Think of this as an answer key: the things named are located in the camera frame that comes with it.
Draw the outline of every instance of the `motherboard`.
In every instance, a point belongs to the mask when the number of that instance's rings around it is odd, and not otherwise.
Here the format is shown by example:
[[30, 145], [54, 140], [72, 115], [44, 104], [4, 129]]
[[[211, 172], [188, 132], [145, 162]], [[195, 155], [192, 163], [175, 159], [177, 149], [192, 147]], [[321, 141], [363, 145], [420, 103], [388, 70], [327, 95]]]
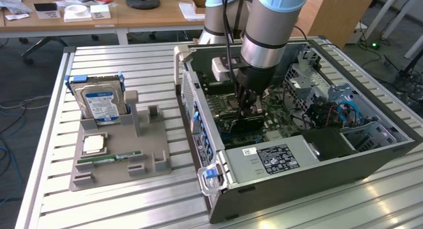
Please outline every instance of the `motherboard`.
[[237, 101], [235, 94], [207, 95], [207, 102], [215, 119], [220, 137], [227, 149], [248, 146], [261, 142], [283, 139], [299, 135], [301, 125], [296, 125], [288, 109], [281, 102], [281, 88], [272, 85], [263, 96], [261, 104], [265, 113], [251, 118], [245, 128], [233, 129], [237, 117]]

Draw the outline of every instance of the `lamp base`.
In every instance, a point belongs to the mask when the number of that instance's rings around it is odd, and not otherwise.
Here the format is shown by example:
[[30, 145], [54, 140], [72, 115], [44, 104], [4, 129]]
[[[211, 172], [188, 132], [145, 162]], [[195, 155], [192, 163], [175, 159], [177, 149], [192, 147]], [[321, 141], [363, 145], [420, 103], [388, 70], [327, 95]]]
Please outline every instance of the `lamp base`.
[[136, 9], [153, 9], [160, 6], [160, 0], [127, 0], [127, 5]]

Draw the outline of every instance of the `hard drive label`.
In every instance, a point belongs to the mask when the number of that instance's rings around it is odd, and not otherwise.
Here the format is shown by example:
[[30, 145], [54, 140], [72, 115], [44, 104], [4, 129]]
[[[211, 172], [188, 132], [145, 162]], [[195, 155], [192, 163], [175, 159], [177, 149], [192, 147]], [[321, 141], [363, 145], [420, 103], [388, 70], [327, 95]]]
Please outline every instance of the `hard drive label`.
[[112, 103], [113, 93], [89, 93], [85, 94], [92, 116], [97, 121], [113, 121], [119, 117], [116, 104]]
[[288, 171], [299, 167], [297, 161], [285, 144], [257, 150], [268, 174]]

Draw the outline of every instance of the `aluminum table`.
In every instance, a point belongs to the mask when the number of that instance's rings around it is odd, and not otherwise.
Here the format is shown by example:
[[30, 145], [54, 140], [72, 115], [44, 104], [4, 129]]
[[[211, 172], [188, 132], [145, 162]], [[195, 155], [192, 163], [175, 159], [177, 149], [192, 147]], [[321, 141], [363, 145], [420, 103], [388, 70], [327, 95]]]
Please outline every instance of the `aluminum table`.
[[[316, 37], [317, 43], [327, 43]], [[220, 224], [208, 212], [173, 91], [173, 47], [188, 43], [80, 47], [64, 53], [16, 228], [423, 228], [423, 145], [356, 181]], [[324, 49], [423, 135], [423, 120], [332, 46]], [[80, 110], [64, 75], [121, 71], [137, 109], [164, 110], [172, 173], [77, 192], [68, 190]], [[327, 63], [321, 71], [343, 83]]]

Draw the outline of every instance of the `gray carpet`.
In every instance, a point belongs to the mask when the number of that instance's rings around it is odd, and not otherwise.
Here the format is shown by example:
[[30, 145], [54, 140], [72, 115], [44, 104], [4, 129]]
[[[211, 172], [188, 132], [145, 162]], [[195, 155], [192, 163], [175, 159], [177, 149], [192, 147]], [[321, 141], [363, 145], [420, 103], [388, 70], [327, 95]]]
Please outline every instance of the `gray carpet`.
[[[373, 20], [380, 6], [369, 9], [363, 17], [365, 25]], [[384, 27], [388, 19], [392, 17], [393, 12], [389, 12], [377, 29], [375, 30], [368, 42], [379, 38], [379, 31]], [[200, 32], [189, 31], [189, 38], [197, 38]], [[409, 60], [403, 55], [423, 34], [423, 27], [408, 20], [403, 20], [395, 32], [391, 35], [391, 46], [381, 45], [376, 51], [380, 55], [385, 55], [399, 66], [405, 67]], [[98, 35], [100, 40], [96, 42], [90, 36], [64, 37], [64, 41], [70, 46], [103, 46], [117, 45], [116, 35], [104, 34]], [[29, 44], [36, 43], [40, 38], [29, 38]], [[175, 42], [183, 41], [183, 35], [179, 32], [159, 32], [156, 33], [156, 40], [148, 39], [148, 34], [133, 35], [133, 43], [145, 42]], [[29, 48], [29, 45], [22, 45], [17, 39], [9, 39], [8, 44], [0, 48], [0, 102], [8, 100], [24, 100], [40, 95], [48, 95], [53, 89], [57, 68], [61, 60], [62, 47], [50, 42], [30, 56], [34, 60], [32, 66], [26, 66], [21, 62], [20, 54]], [[376, 58], [376, 55], [363, 51], [356, 45], [348, 45], [344, 48], [347, 55], [356, 61], [357, 64]], [[420, 70], [423, 66], [421, 60], [417, 63], [416, 69]], [[383, 60], [372, 62], [365, 66], [367, 71], [377, 78], [389, 81], [396, 75], [396, 70], [391, 66], [383, 64]], [[46, 100], [37, 101], [36, 104], [44, 104]], [[21, 113], [21, 109], [8, 111], [9, 113]], [[16, 217], [20, 208], [20, 198], [25, 188], [25, 183], [29, 176], [33, 156], [36, 152], [38, 137], [41, 133], [46, 109], [28, 110], [25, 113], [25, 125], [20, 131], [5, 139], [6, 144], [16, 156], [16, 161], [22, 178], [22, 187], [20, 192], [14, 195], [13, 201], [0, 205], [0, 228], [13, 228]], [[4, 129], [14, 117], [4, 116], [0, 114], [0, 130]], [[0, 161], [0, 169], [4, 168], [5, 161]], [[16, 187], [16, 173], [9, 168], [5, 174], [0, 177], [0, 198], [5, 198], [14, 190]]]

